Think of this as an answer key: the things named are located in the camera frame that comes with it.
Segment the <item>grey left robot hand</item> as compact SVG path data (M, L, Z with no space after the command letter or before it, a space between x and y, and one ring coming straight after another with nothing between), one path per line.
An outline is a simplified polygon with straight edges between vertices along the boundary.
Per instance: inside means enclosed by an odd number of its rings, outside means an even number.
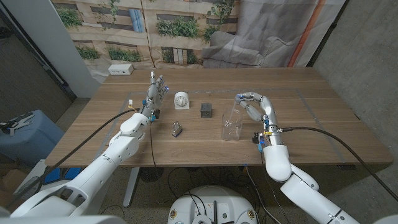
M150 86L141 111L141 114L148 117L150 121L153 121L159 117L159 108L161 107L163 97L169 90L168 86L164 85L164 82L165 81L162 75L156 78L155 72L150 72Z

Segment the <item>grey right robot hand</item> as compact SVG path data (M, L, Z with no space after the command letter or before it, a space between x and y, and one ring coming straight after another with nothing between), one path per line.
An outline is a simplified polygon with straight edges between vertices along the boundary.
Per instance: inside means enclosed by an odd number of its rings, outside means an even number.
M271 126L277 126L277 117L271 101L263 95L255 92L240 93L235 96L235 102L246 110L246 113L254 121L262 121L264 129ZM255 101L260 106L262 112L259 112L248 101Z

